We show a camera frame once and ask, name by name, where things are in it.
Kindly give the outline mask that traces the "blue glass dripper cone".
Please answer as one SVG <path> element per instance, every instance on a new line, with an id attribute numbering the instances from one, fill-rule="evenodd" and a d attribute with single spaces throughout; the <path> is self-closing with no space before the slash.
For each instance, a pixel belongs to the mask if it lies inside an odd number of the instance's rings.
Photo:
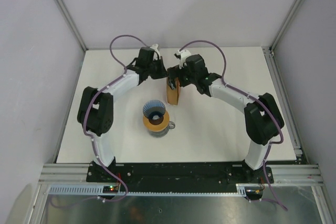
<path id="1" fill-rule="evenodd" d="M 162 101 L 150 100 L 143 106 L 142 112 L 147 119 L 154 120 L 155 117 L 158 119 L 163 117 L 166 112 L 166 108 Z"/>

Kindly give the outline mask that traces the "round bamboo dripper stand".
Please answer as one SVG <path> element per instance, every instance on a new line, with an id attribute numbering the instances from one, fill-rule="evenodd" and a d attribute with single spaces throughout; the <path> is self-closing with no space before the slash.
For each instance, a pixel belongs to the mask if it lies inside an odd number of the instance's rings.
<path id="1" fill-rule="evenodd" d="M 170 122 L 170 115 L 168 111 L 164 113 L 164 115 L 158 120 L 150 120 L 143 116 L 143 124 L 147 130 L 152 132 L 160 132 L 166 129 Z"/>

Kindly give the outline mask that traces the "orange coffee filter box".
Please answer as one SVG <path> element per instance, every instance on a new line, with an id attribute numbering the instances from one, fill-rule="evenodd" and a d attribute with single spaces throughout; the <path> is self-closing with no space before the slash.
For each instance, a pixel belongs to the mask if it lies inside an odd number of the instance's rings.
<path id="1" fill-rule="evenodd" d="M 178 105 L 180 97 L 180 82 L 178 78 L 174 80 L 166 79 L 166 99 L 170 105 Z"/>

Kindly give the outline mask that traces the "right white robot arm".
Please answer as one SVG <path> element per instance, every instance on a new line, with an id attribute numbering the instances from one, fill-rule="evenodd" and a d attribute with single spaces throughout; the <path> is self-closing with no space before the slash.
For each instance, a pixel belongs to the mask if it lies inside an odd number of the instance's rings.
<path id="1" fill-rule="evenodd" d="M 247 135 L 251 142 L 244 159 L 243 179 L 254 183 L 261 177 L 260 168 L 265 165 L 270 146 L 281 144 L 284 120 L 275 98 L 265 93 L 254 96 L 224 82 L 223 77 L 208 72 L 201 55 L 179 51 L 174 55 L 179 64 L 167 69 L 167 85 L 170 90 L 194 85 L 200 94 L 219 99 L 240 111 L 245 118 Z"/>

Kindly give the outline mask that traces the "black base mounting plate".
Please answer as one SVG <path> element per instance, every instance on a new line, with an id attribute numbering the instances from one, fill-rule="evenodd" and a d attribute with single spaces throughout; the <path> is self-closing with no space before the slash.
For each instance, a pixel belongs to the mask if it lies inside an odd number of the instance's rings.
<path id="1" fill-rule="evenodd" d="M 202 163 L 116 163 L 103 169 L 91 162 L 87 182 L 116 182 L 109 173 L 125 182 L 129 189 L 176 189 L 182 192 L 232 189 L 235 184 L 274 182 L 270 167 L 251 170 L 243 162 Z"/>

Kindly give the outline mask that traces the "aluminium frame profile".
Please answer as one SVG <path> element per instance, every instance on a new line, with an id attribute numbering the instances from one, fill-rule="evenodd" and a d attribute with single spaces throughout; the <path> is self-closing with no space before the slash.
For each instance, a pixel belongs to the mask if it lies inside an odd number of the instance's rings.
<path id="1" fill-rule="evenodd" d="M 68 28 L 70 29 L 70 32 L 73 34 L 76 42 L 78 43 L 79 47 L 83 52 L 86 52 L 88 50 L 64 0 L 54 0 L 58 10 L 60 11 L 62 17 L 65 20 L 65 23 L 67 24 Z"/>

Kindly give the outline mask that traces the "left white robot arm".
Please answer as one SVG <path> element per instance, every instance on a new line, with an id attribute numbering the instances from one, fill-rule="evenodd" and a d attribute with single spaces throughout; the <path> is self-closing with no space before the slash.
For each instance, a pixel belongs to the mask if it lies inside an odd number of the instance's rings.
<path id="1" fill-rule="evenodd" d="M 124 73 L 101 89 L 86 87 L 82 93 L 77 121 L 84 135 L 90 137 L 95 162 L 100 165 L 98 176 L 105 182 L 115 178 L 116 169 L 110 164 L 114 154 L 107 139 L 113 125 L 114 103 L 148 77 L 162 79 L 167 76 L 159 46 L 142 47 L 139 54 L 128 64 Z"/>

